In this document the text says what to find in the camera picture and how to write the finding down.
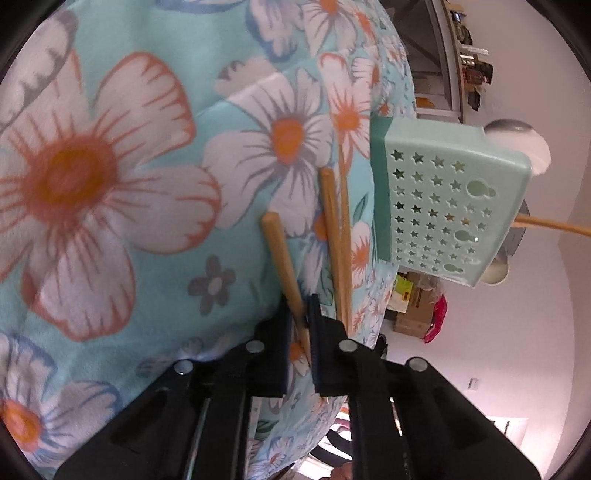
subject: white flower print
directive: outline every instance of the white flower print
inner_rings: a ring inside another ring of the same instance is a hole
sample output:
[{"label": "white flower print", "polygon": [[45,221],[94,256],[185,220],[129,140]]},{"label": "white flower print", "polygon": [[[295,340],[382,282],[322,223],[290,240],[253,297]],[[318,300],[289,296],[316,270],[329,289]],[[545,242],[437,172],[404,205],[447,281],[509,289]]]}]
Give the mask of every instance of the white flower print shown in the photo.
[{"label": "white flower print", "polygon": [[353,269],[353,288],[365,283],[369,265],[371,228],[365,222],[357,222],[351,231],[351,267]]},{"label": "white flower print", "polygon": [[399,36],[391,35],[382,37],[382,46],[386,49],[386,58],[400,73],[404,74],[407,69],[407,52]]},{"label": "white flower print", "polygon": [[316,292],[320,273],[328,256],[328,236],[322,210],[316,213],[316,219],[305,237],[305,242],[304,263],[299,280],[303,293],[311,294]]},{"label": "white flower print", "polygon": [[72,50],[77,23],[70,11],[58,11],[23,45],[0,82],[0,135],[61,70]]},{"label": "white flower print", "polygon": [[361,304],[359,305],[359,307],[357,308],[357,310],[355,310],[355,313],[353,314],[353,333],[354,334],[357,334],[359,332],[359,328],[363,324],[363,320],[365,319],[365,314],[366,314],[367,309],[369,307],[370,300],[371,300],[371,295],[370,295],[370,292],[368,292],[368,294],[363,298],[363,301],[361,302]]},{"label": "white flower print", "polygon": [[[166,10],[207,15],[234,8],[245,0],[156,0]],[[302,30],[299,0],[247,0],[246,28],[271,61],[286,61],[297,49],[295,33]]]},{"label": "white flower print", "polygon": [[222,211],[216,226],[240,221],[259,190],[276,180],[268,209],[281,214],[288,236],[314,221],[317,170],[330,161],[332,126],[318,114],[320,83],[297,69],[296,88],[268,60],[257,57],[225,68],[216,90],[247,113],[259,130],[225,132],[207,143],[203,167],[219,182]]},{"label": "white flower print", "polygon": [[135,303],[126,243],[173,254],[214,227],[220,192],[208,172],[140,168],[195,134],[183,87],[159,59],[124,58],[91,106],[72,50],[0,137],[0,281],[27,258],[24,301],[69,339],[123,329]]},{"label": "white flower print", "polygon": [[326,37],[336,35],[339,51],[353,50],[357,31],[348,0],[307,0],[302,5],[304,31],[310,47],[310,55],[316,56]]},{"label": "white flower print", "polygon": [[0,418],[37,468],[58,468],[122,407],[105,382],[74,381],[46,398],[55,372],[30,340],[0,333]]},{"label": "white flower print", "polygon": [[358,71],[361,76],[353,81],[347,61],[336,53],[323,53],[318,60],[320,74],[329,98],[330,114],[343,151],[343,162],[348,172],[357,150],[369,159],[369,111],[371,109],[372,68]]},{"label": "white flower print", "polygon": [[256,39],[265,47],[269,59],[284,61],[297,49],[294,33],[304,28],[302,11],[294,0],[250,0],[247,23],[252,25]]},{"label": "white flower print", "polygon": [[248,465],[247,479],[269,478],[285,467],[285,460],[293,447],[293,437],[274,437],[271,439],[265,457]]}]

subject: floral fabric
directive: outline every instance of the floral fabric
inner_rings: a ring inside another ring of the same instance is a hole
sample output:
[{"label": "floral fabric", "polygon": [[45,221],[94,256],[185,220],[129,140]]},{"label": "floral fabric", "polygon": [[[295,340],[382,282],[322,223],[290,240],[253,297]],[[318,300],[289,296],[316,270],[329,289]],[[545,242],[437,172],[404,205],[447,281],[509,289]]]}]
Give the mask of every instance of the floral fabric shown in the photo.
[{"label": "floral fabric", "polygon": [[[274,312],[265,211],[330,311],[316,177],[339,151],[356,338],[375,342],[394,268],[372,256],[371,113],[414,114],[377,0],[70,0],[39,26],[0,83],[0,416],[35,468]],[[254,409],[250,478],[339,409],[291,358],[289,395]]]}]

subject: chopstick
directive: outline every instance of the chopstick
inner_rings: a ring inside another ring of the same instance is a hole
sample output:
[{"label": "chopstick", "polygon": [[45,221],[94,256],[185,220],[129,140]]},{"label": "chopstick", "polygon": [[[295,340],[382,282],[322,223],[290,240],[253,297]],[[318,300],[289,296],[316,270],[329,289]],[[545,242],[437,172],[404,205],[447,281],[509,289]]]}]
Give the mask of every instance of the chopstick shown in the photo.
[{"label": "chopstick", "polygon": [[348,335],[353,333],[353,267],[351,265],[351,220],[349,216],[349,188],[347,184],[347,172],[343,149],[339,149],[339,175],[340,175],[340,215],[341,215],[341,266],[342,287],[345,302],[345,329]]},{"label": "chopstick", "polygon": [[296,273],[291,263],[290,252],[287,248],[285,233],[279,214],[276,212],[267,212],[263,215],[261,218],[261,229],[265,234],[267,244],[271,250],[271,257],[281,280],[281,286],[287,298],[287,304],[294,316],[295,328],[301,346],[311,365],[310,334],[304,325],[304,302],[301,299]]},{"label": "chopstick", "polygon": [[353,278],[351,265],[351,225],[349,220],[349,190],[344,163],[339,162],[340,223],[337,206],[336,179],[331,168],[320,169],[320,187],[330,251],[330,268],[335,287],[337,318],[352,333]]},{"label": "chopstick", "polygon": [[346,305],[343,298],[342,281],[345,279],[340,266],[341,246],[339,229],[339,210],[337,206],[335,174],[330,168],[320,169],[320,194],[324,207],[324,221],[329,242],[330,268],[335,291],[336,317],[346,328]]},{"label": "chopstick", "polygon": [[527,228],[530,226],[540,226],[552,230],[561,230],[563,232],[578,233],[579,235],[591,237],[591,228],[571,225],[570,223],[556,222],[544,218],[530,217],[529,215],[518,214],[513,222],[513,227]]}]

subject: plastic basket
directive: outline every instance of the plastic basket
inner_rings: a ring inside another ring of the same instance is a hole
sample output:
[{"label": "plastic basket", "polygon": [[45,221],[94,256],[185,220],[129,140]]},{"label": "plastic basket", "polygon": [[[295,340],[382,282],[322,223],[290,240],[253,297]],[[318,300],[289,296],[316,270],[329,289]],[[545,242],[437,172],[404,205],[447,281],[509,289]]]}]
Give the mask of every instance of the plastic basket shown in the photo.
[{"label": "plastic basket", "polygon": [[484,130],[430,120],[371,120],[379,258],[475,286],[531,178],[529,158]]}]

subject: gray flower print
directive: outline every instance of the gray flower print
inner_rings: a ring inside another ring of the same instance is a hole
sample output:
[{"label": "gray flower print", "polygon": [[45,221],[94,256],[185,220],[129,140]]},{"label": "gray flower print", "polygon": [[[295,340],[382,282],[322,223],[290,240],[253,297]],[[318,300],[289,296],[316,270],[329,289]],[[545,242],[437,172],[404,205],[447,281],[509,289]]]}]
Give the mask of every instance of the gray flower print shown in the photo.
[{"label": "gray flower print", "polygon": [[201,297],[199,311],[201,315],[208,315],[215,302],[222,307],[228,303],[230,299],[228,287],[235,281],[234,270],[227,268],[222,271],[220,259],[212,255],[207,259],[205,277],[196,277],[189,282],[189,295]]}]

